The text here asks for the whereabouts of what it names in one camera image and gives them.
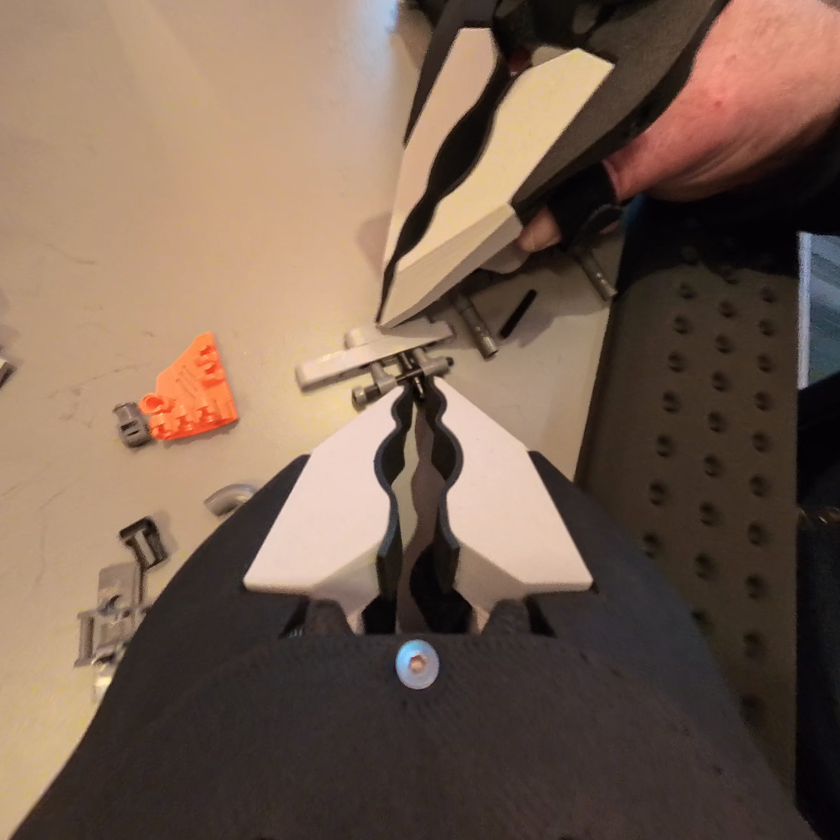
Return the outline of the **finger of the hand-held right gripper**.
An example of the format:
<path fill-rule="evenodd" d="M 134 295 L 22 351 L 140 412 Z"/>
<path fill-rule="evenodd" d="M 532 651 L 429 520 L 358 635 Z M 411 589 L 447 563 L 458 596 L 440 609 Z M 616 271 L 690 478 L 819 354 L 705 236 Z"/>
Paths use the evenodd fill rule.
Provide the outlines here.
<path fill-rule="evenodd" d="M 478 161 L 510 72 L 487 27 L 458 31 L 425 104 L 408 134 L 389 224 L 378 323 L 394 319 L 401 259 L 425 236 L 438 205 Z"/>
<path fill-rule="evenodd" d="M 523 223 L 513 197 L 613 69 L 606 59 L 572 49 L 513 81 L 478 162 L 397 261 L 380 326 L 414 317 L 519 236 Z"/>

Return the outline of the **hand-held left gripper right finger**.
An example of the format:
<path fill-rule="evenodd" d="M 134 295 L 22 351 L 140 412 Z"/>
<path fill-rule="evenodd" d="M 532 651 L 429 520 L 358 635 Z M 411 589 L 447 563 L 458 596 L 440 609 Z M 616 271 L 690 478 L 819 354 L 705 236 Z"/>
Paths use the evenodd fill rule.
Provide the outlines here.
<path fill-rule="evenodd" d="M 443 481 L 423 570 L 445 607 L 429 628 L 478 632 L 501 602 L 590 590 L 534 453 L 445 381 L 427 386 L 423 409 Z"/>

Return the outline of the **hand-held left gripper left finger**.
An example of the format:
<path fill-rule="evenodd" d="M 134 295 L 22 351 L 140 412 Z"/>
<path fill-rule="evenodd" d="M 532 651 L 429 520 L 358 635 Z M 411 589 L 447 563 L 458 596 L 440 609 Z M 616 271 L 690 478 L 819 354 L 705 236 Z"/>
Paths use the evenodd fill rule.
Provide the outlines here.
<path fill-rule="evenodd" d="M 396 630 L 403 538 L 395 479 L 412 394 L 398 387 L 308 457 L 244 577 L 251 592 L 338 603 L 356 632 Z"/>

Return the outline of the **grey axle connector piece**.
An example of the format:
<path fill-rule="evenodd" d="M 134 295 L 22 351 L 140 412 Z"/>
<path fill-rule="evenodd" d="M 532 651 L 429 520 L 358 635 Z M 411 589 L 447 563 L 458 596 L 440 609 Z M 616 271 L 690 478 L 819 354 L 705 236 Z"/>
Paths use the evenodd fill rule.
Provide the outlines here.
<path fill-rule="evenodd" d="M 352 402 L 356 410 L 379 401 L 398 387 L 408 387 L 415 403 L 423 403 L 426 400 L 427 383 L 436 376 L 446 375 L 455 364 L 452 357 L 430 355 L 423 348 L 400 352 L 392 360 L 399 364 L 399 374 L 389 373 L 384 360 L 371 363 L 372 383 L 353 389 Z"/>

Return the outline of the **grey holed liftarm beam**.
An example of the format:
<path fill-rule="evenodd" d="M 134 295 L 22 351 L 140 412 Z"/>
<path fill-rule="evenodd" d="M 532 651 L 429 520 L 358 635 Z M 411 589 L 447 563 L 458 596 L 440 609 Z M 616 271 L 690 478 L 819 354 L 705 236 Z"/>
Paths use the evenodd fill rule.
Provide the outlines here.
<path fill-rule="evenodd" d="M 353 328 L 343 336 L 343 349 L 314 360 L 299 363 L 295 378 L 302 391 L 330 384 L 348 375 L 357 375 L 373 363 L 395 358 L 416 349 L 425 350 L 455 336 L 446 321 L 419 318 L 396 328 L 379 328 L 366 324 Z"/>

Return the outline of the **grey elbow tube piece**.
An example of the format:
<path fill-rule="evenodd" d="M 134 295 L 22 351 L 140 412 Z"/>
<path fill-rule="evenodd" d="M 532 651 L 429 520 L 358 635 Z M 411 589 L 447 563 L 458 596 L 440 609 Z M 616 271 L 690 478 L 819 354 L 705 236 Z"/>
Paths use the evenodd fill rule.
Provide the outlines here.
<path fill-rule="evenodd" d="M 203 505 L 216 518 L 224 518 L 242 508 L 258 490 L 246 483 L 226 485 L 205 498 Z"/>

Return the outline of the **person's right hand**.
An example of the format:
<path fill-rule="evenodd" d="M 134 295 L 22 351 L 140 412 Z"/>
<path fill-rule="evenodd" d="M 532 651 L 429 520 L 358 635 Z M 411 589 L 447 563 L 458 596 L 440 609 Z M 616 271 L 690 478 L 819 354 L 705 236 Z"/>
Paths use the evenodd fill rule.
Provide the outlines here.
<path fill-rule="evenodd" d="M 570 243 L 643 194 L 749 200 L 761 183 L 783 225 L 838 235 L 838 33 L 838 2 L 728 2 L 663 114 L 553 189 L 518 246 Z"/>

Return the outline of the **small grey pin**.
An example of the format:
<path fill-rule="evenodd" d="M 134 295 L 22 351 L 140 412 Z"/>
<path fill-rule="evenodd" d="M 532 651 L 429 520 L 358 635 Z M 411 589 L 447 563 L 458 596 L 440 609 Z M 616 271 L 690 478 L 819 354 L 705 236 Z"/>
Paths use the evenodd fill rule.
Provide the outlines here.
<path fill-rule="evenodd" d="M 616 296 L 616 289 L 592 251 L 588 248 L 575 246 L 570 250 L 570 254 L 583 271 L 595 293 L 606 304 L 612 303 Z"/>

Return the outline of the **small black axle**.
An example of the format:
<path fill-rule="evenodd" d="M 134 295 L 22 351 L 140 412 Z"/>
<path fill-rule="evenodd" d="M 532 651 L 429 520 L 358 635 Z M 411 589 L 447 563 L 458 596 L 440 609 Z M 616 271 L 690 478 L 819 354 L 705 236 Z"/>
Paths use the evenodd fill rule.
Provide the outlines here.
<path fill-rule="evenodd" d="M 523 317 L 529 311 L 530 307 L 538 296 L 538 291 L 534 288 L 528 289 L 516 307 L 513 309 L 508 318 L 504 321 L 498 331 L 498 338 L 501 341 L 508 340 L 513 334 L 516 327 L 519 325 Z"/>

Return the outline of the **black perforated panel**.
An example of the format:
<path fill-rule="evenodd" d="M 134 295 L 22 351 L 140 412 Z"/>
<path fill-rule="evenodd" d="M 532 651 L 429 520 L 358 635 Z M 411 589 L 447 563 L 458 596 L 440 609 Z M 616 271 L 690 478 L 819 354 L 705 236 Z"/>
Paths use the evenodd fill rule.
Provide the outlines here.
<path fill-rule="evenodd" d="M 581 480 L 663 571 L 795 782 L 796 234 L 637 230 Z"/>

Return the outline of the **orange wedge plate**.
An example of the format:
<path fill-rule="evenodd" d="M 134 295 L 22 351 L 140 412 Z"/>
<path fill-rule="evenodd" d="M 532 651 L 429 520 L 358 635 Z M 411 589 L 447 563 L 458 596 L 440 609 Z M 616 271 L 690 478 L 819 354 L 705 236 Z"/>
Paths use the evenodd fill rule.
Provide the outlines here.
<path fill-rule="evenodd" d="M 213 332 L 203 332 L 156 377 L 139 408 L 150 435 L 170 442 L 236 424 L 239 413 Z"/>

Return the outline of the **dark grey pin connector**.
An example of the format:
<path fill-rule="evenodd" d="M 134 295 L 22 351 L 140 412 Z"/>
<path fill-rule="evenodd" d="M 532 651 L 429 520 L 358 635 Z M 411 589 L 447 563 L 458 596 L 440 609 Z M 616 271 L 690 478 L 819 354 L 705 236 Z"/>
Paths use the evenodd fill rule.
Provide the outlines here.
<path fill-rule="evenodd" d="M 154 443 L 147 416 L 137 402 L 122 402 L 113 407 L 119 439 L 129 449 L 143 448 Z"/>

